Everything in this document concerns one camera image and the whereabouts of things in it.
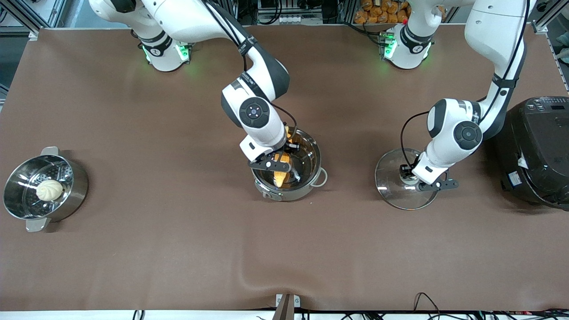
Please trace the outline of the glass pot lid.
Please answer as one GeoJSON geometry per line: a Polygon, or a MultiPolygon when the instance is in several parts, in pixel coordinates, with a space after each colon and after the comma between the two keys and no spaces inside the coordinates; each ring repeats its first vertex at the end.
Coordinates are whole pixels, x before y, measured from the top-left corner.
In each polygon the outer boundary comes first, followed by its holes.
{"type": "Polygon", "coordinates": [[[393,207],[403,210],[425,208],[438,194],[437,191],[419,191],[419,184],[406,184],[406,177],[400,176],[400,165],[407,165],[405,156],[413,161],[419,154],[414,148],[405,148],[404,151],[396,148],[386,152],[378,160],[375,171],[376,188],[382,198],[393,207]]]}

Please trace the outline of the yellow corn cob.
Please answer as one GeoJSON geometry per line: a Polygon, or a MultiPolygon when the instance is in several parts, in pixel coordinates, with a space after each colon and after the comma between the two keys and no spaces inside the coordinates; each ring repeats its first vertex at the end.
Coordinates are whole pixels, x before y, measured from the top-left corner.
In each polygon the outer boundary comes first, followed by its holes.
{"type": "MultiPolygon", "coordinates": [[[[290,128],[288,126],[284,127],[286,130],[287,136],[287,143],[292,143],[292,134],[290,132],[290,128]]],[[[292,166],[292,158],[289,151],[285,151],[284,149],[278,151],[276,154],[272,156],[272,160],[275,162],[284,162],[292,166]]],[[[273,184],[276,187],[282,187],[285,182],[287,182],[290,178],[290,172],[273,172],[273,184]]]]}

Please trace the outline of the steel steamer pot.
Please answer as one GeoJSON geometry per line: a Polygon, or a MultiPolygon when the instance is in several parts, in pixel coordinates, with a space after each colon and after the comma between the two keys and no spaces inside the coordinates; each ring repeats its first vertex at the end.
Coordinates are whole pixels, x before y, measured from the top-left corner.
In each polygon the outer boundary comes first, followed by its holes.
{"type": "Polygon", "coordinates": [[[27,232],[44,231],[50,223],[71,216],[82,205],[88,192],[87,172],[61,155],[55,146],[44,148],[13,170],[4,186],[3,203],[7,212],[23,220],[27,232]],[[45,202],[36,196],[44,180],[57,180],[64,193],[57,200],[45,202]]]}

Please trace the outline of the black rice cooker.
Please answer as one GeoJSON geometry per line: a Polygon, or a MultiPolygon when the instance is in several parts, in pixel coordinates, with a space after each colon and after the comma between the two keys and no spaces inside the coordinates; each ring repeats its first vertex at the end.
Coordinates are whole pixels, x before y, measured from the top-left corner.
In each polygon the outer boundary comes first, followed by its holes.
{"type": "Polygon", "coordinates": [[[569,97],[526,99],[506,112],[490,139],[500,186],[532,205],[569,212],[569,97]]]}

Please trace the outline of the brown table mat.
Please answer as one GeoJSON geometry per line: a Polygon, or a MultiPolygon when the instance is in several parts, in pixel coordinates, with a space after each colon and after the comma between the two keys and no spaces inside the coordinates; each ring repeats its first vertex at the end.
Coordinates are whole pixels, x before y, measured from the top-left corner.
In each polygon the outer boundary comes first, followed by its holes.
{"type": "Polygon", "coordinates": [[[493,65],[463,26],[441,26],[407,71],[346,26],[249,30],[290,73],[276,103],[319,144],[325,186],[297,202],[256,190],[220,105],[242,70],[230,41],[162,73],[129,30],[41,30],[0,112],[0,310],[250,309],[279,293],[311,310],[408,310],[419,292],[443,310],[569,308],[569,212],[508,198],[489,149],[424,209],[375,187],[407,118],[486,94],[493,65]],[[51,146],[87,172],[87,196],[27,232],[4,186],[51,146]]]}

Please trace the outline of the metal table clamp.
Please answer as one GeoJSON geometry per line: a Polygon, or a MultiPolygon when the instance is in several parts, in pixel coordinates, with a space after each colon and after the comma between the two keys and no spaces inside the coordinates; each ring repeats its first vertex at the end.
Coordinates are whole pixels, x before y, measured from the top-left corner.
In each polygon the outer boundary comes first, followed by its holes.
{"type": "Polygon", "coordinates": [[[295,320],[295,310],[300,307],[300,296],[295,294],[277,294],[276,311],[272,320],[295,320]]]}

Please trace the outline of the bag of orange buns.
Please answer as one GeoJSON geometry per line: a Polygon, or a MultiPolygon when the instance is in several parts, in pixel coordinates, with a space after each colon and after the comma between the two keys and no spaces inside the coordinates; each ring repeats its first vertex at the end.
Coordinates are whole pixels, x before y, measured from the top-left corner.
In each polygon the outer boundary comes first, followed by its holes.
{"type": "Polygon", "coordinates": [[[360,0],[354,24],[405,24],[412,8],[405,0],[360,0]]]}

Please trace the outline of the white steamed bun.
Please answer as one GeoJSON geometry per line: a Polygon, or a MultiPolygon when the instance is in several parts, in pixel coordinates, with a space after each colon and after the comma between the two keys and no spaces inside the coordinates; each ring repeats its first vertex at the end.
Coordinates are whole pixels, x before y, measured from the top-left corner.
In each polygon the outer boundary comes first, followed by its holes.
{"type": "Polygon", "coordinates": [[[57,200],[63,193],[63,184],[57,180],[44,180],[35,191],[37,198],[45,202],[57,200]]]}

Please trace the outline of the aluminium frame profile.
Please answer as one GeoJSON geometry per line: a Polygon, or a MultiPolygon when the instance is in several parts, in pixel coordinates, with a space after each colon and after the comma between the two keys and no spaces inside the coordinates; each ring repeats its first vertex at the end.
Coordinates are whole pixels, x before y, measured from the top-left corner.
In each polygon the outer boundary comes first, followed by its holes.
{"type": "Polygon", "coordinates": [[[569,6],[569,0],[537,0],[535,9],[539,13],[536,20],[532,20],[532,28],[535,34],[546,34],[547,26],[559,14],[569,6]]]}

